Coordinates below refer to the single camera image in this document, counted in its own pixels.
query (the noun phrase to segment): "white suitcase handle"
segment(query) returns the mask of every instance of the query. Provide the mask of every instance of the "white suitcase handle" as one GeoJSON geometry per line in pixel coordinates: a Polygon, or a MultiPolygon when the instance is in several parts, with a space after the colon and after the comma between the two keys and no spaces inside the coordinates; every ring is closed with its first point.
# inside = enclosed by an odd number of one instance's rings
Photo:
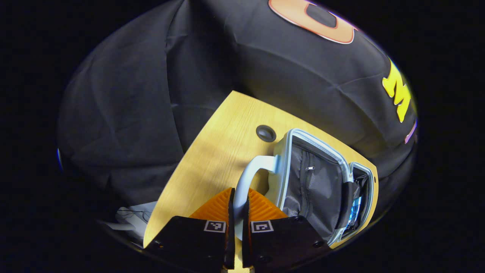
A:
{"type": "Polygon", "coordinates": [[[249,192],[249,186],[253,180],[254,175],[259,169],[265,169],[269,172],[276,172],[278,156],[270,155],[258,155],[246,166],[246,169],[241,174],[239,178],[238,185],[236,186],[236,191],[234,192],[234,231],[236,237],[239,240],[243,238],[243,207],[247,201],[247,194],[249,192]]]}

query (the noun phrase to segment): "blue object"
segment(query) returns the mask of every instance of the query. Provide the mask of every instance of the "blue object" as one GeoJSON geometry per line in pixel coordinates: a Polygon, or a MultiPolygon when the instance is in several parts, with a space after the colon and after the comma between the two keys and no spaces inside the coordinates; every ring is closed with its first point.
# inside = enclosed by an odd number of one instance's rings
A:
{"type": "Polygon", "coordinates": [[[352,208],[350,210],[350,218],[347,226],[345,229],[348,229],[349,227],[353,226],[356,222],[357,216],[359,215],[359,208],[360,208],[360,201],[362,200],[362,196],[359,198],[354,199],[354,202],[352,203],[352,208]]]}

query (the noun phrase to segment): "printed logo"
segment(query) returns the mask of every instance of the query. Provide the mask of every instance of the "printed logo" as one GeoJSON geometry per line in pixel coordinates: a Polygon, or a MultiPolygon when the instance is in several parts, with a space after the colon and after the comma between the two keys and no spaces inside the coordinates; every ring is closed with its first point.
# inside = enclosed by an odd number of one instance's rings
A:
{"type": "Polygon", "coordinates": [[[409,107],[409,102],[411,101],[411,92],[409,92],[407,85],[403,85],[403,78],[399,70],[397,70],[397,67],[390,59],[389,61],[391,62],[391,69],[389,71],[389,76],[382,79],[382,86],[389,97],[394,98],[393,103],[394,105],[397,105],[397,116],[399,121],[403,122],[409,107]]]}
{"type": "Polygon", "coordinates": [[[309,5],[316,6],[313,3],[305,0],[269,0],[268,5],[274,13],[286,21],[311,31],[322,38],[339,44],[350,44],[354,40],[354,30],[356,30],[356,27],[337,15],[327,11],[337,21],[333,28],[325,26],[310,17],[307,14],[307,9],[309,5]]]}

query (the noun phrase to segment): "open suitcase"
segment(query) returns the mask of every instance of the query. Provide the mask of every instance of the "open suitcase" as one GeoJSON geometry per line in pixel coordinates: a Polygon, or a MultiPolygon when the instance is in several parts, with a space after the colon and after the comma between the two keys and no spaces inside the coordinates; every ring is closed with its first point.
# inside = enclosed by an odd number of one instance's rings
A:
{"type": "Polygon", "coordinates": [[[330,247],[355,235],[372,217],[376,174],[357,162],[349,164],[311,134],[291,129],[276,144],[274,156],[255,157],[241,175],[234,197],[239,239],[243,237],[242,208],[259,169],[270,172],[265,197],[288,217],[305,217],[330,247]]]}

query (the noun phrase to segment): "wooden table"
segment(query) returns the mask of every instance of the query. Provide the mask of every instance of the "wooden table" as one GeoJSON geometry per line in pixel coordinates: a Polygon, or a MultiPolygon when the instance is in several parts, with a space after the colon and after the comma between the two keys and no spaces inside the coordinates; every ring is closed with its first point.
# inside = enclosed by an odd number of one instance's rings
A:
{"type": "MultiPolygon", "coordinates": [[[[235,188],[249,161],[257,155],[273,155],[275,144],[292,128],[302,129],[323,140],[338,150],[347,162],[369,167],[377,178],[377,169],[371,162],[336,138],[281,109],[232,91],[200,131],[170,177],[151,214],[143,247],[148,246],[173,216],[188,217],[214,195],[228,187],[235,188]],[[274,142],[265,142],[257,136],[256,127],[262,124],[274,129],[274,142]]],[[[268,190],[267,178],[268,172],[260,170],[251,188],[264,195],[268,190]]],[[[377,193],[374,192],[374,198],[377,198],[377,193]]],[[[371,215],[376,203],[372,202],[371,215]]],[[[367,226],[370,219],[367,218],[360,230],[367,226]]],[[[229,272],[249,272],[242,268],[241,241],[235,240],[235,269],[229,272]]]]}

